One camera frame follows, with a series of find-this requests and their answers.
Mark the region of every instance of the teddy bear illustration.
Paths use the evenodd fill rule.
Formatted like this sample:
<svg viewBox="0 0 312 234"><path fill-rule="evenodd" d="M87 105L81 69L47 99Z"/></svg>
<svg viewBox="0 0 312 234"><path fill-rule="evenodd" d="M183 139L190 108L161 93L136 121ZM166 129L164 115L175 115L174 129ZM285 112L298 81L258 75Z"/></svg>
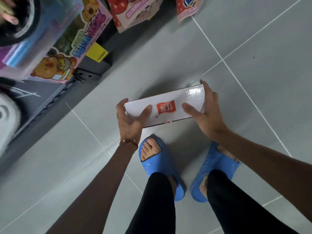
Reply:
<svg viewBox="0 0 312 234"><path fill-rule="evenodd" d="M82 2L85 7L82 11L82 17L86 22L90 22L99 9L99 2L97 0L82 0Z"/></svg>
<svg viewBox="0 0 312 234"><path fill-rule="evenodd" d="M44 79L67 80L75 71L76 64L75 57L65 57L63 54L57 54L55 49L51 49L30 75Z"/></svg>

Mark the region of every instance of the cardboard box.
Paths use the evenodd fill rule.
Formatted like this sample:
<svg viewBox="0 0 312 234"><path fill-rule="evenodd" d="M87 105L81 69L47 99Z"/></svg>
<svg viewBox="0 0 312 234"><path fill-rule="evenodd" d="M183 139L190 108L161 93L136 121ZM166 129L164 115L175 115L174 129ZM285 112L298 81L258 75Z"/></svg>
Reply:
<svg viewBox="0 0 312 234"><path fill-rule="evenodd" d="M156 126L164 123L191 117L183 111L182 103L189 103L198 111L204 112L205 91L203 85L160 94L149 98L125 104L127 115L130 118L139 116L144 108L152 105L152 113L144 124L145 127Z"/></svg>

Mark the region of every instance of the red logo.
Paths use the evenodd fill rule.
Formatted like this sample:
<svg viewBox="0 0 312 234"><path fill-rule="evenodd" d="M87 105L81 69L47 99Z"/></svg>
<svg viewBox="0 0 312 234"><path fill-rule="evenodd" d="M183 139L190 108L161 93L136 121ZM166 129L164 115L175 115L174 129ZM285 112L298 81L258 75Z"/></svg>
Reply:
<svg viewBox="0 0 312 234"><path fill-rule="evenodd" d="M158 115L162 113L173 113L176 111L174 100L166 103L158 103L157 104Z"/></svg>

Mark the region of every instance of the black pants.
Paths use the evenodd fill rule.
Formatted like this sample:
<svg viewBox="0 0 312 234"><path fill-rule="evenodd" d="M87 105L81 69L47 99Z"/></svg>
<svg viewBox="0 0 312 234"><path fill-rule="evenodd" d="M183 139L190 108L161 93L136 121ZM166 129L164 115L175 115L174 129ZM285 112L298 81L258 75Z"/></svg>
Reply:
<svg viewBox="0 0 312 234"><path fill-rule="evenodd" d="M220 170L213 170L208 175L207 197L224 234L297 233L238 188ZM153 173L126 234L174 234L175 220L170 182L164 174Z"/></svg>

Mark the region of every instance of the red polka dot packaging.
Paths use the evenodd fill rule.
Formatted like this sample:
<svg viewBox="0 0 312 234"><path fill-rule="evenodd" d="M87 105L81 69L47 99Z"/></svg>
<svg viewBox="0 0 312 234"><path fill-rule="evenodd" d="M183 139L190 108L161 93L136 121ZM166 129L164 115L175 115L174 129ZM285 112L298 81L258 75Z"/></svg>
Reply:
<svg viewBox="0 0 312 234"><path fill-rule="evenodd" d="M203 0L176 0L179 23L188 16L194 15L201 7Z"/></svg>
<svg viewBox="0 0 312 234"><path fill-rule="evenodd" d="M132 21L132 23L127 27L124 28L121 23L119 22L118 18L116 15L112 15L115 25L118 29L119 33L122 33L123 31L125 31L126 29L137 25L145 20L150 20L158 11L159 11L159 7L162 4L163 0L156 0L154 1L152 4L148 5L147 7L145 7L141 13L134 19L134 21Z"/></svg>
<svg viewBox="0 0 312 234"><path fill-rule="evenodd" d="M156 0L107 0L117 28L123 29L129 28L138 15L154 1Z"/></svg>

